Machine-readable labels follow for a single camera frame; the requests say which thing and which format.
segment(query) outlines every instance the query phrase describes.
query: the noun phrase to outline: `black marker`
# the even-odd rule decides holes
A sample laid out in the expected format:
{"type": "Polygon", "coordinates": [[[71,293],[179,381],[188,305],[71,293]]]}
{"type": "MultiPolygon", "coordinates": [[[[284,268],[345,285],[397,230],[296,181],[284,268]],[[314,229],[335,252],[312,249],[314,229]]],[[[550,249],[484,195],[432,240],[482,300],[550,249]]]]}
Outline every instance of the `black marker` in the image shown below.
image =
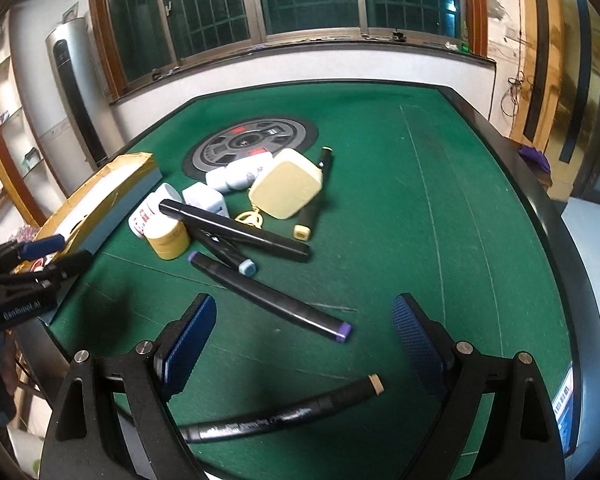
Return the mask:
{"type": "Polygon", "coordinates": [[[162,200],[160,212],[185,225],[202,229],[225,240],[257,247],[267,253],[295,262],[306,262],[311,257],[311,248],[292,238],[263,231],[257,227],[241,224],[230,218],[210,213],[199,207],[181,204],[175,200],[162,200]]]}
{"type": "Polygon", "coordinates": [[[191,231],[196,237],[196,240],[209,249],[218,260],[227,264],[232,269],[237,270],[240,274],[250,278],[258,270],[256,264],[253,263],[253,260],[247,258],[226,240],[211,233],[207,233],[202,229],[192,229],[191,231]]]}
{"type": "Polygon", "coordinates": [[[322,170],[322,188],[311,201],[300,210],[298,223],[294,226],[294,238],[307,241],[311,237],[311,231],[318,218],[322,200],[324,199],[324,188],[327,186],[331,174],[331,165],[333,163],[333,152],[327,146],[323,147],[318,160],[318,168],[322,170]]]}
{"type": "Polygon", "coordinates": [[[337,390],[299,400],[288,406],[213,422],[188,424],[180,426],[179,430],[188,444],[270,433],[334,415],[382,392],[384,387],[380,378],[373,374],[337,390]]]}
{"type": "Polygon", "coordinates": [[[313,330],[338,343],[344,343],[351,332],[351,325],[337,317],[292,298],[273,288],[251,280],[226,265],[216,262],[202,253],[193,251],[189,263],[204,272],[216,283],[255,303],[293,324],[313,330]]]}

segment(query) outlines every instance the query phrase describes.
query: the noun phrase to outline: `yellow marker cap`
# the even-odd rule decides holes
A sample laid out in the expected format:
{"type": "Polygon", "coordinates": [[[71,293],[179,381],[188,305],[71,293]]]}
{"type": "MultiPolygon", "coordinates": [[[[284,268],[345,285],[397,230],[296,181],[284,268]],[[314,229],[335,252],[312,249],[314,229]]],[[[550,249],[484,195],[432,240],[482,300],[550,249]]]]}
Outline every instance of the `yellow marker cap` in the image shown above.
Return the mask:
{"type": "Polygon", "coordinates": [[[311,238],[311,229],[307,226],[297,224],[294,226],[294,238],[302,240],[303,242],[311,238]]]}

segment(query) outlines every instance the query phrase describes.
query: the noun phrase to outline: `metal screw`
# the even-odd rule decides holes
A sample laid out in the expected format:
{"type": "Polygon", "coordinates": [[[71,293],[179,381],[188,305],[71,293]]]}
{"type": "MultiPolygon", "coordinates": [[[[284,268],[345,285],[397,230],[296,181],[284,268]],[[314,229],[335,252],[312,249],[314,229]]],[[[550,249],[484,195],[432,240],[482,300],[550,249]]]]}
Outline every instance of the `metal screw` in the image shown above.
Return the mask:
{"type": "Polygon", "coordinates": [[[77,363],[83,363],[88,358],[89,358],[89,352],[87,352],[86,350],[78,350],[74,355],[75,362],[77,362],[77,363]]]}
{"type": "Polygon", "coordinates": [[[461,341],[456,345],[456,349],[461,353],[461,354],[465,354],[465,355],[469,355],[474,351],[474,347],[471,345],[471,343],[468,343],[467,341],[461,341]]]}
{"type": "Polygon", "coordinates": [[[529,365],[534,361],[534,359],[531,357],[531,354],[526,352],[520,352],[520,354],[518,354],[518,359],[520,359],[520,361],[522,361],[525,365],[529,365]]]}
{"type": "Polygon", "coordinates": [[[154,348],[151,341],[141,341],[136,345],[136,352],[140,355],[148,354],[154,348]]]}

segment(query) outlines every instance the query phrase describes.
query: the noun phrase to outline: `blue gripper pad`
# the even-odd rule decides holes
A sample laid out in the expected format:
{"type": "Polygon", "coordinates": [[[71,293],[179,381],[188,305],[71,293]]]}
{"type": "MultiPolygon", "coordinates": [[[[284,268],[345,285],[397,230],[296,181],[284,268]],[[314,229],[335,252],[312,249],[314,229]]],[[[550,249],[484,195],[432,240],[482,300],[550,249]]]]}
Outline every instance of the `blue gripper pad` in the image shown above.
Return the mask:
{"type": "Polygon", "coordinates": [[[168,333],[154,355],[160,396],[165,402],[184,389],[215,324],[214,298],[199,294],[180,320],[167,326],[168,333]]]}
{"type": "Polygon", "coordinates": [[[432,322],[410,294],[395,298],[392,319],[420,384],[428,394],[442,402],[448,393],[445,361],[424,329],[424,325],[432,322]]]}
{"type": "Polygon", "coordinates": [[[48,254],[62,251],[62,249],[64,249],[64,237],[62,235],[54,235],[24,244],[20,248],[19,256],[21,260],[33,262],[48,254]]]}

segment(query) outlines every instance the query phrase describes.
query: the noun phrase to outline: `black table edge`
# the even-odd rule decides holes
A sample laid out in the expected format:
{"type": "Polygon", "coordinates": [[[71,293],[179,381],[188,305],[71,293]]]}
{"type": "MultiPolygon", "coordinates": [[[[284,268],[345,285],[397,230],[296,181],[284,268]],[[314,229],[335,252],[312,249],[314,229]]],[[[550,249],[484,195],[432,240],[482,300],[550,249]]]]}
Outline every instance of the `black table edge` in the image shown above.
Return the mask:
{"type": "MultiPolygon", "coordinates": [[[[471,126],[511,182],[544,247],[560,293],[569,331],[573,359],[574,416],[567,460],[568,470],[571,471],[569,477],[572,478],[584,468],[600,446],[600,313],[598,304],[580,253],[547,193],[517,152],[512,149],[509,141],[501,136],[495,127],[455,90],[444,86],[404,81],[318,79],[285,81],[214,92],[194,97],[180,105],[133,138],[109,160],[128,152],[140,140],[194,102],[245,90],[313,83],[369,83],[437,89],[471,126]]],[[[26,349],[23,349],[23,353],[27,356],[26,349]]]]}

